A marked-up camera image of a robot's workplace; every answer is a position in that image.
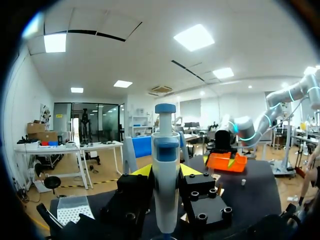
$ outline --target poster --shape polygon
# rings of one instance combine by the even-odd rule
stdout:
[[[50,115],[50,109],[48,106],[44,105],[44,104],[40,104],[40,121],[43,122],[45,124],[45,130],[49,131],[49,119],[50,119],[51,115]]]

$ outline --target robotic arm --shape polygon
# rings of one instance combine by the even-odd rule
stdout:
[[[272,122],[282,114],[281,103],[290,103],[308,97],[311,102],[311,108],[314,110],[320,109],[320,86],[317,81],[319,75],[320,71],[315,74],[305,75],[294,85],[270,93],[266,97],[269,109],[263,114],[256,129],[253,121],[248,116],[233,119],[231,116],[225,115],[216,132],[216,137],[220,135],[221,132],[219,131],[225,133],[228,129],[232,134],[237,134],[245,146],[252,146],[271,127]]]

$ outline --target person's leg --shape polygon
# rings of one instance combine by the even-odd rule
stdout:
[[[313,187],[316,186],[317,184],[319,184],[318,167],[309,170],[306,173],[306,175],[304,176],[303,186],[302,186],[301,195],[300,195],[300,199],[299,199],[299,206],[301,206],[302,202],[304,201],[304,198],[305,198],[305,195],[308,191],[310,182]]]

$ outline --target cardboard box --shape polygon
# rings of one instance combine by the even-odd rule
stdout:
[[[46,130],[46,125],[42,123],[30,122],[26,127],[26,132],[28,134],[41,133],[41,132],[44,132],[45,130]]]
[[[38,139],[41,142],[58,142],[58,132],[43,131],[29,134],[29,139]]]

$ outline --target monitor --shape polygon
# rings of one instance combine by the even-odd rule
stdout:
[[[192,126],[192,122],[185,122],[184,123],[184,127],[185,128],[192,128],[193,126]]]
[[[197,121],[197,122],[192,122],[192,127],[193,128],[198,128],[200,127],[200,123]]]

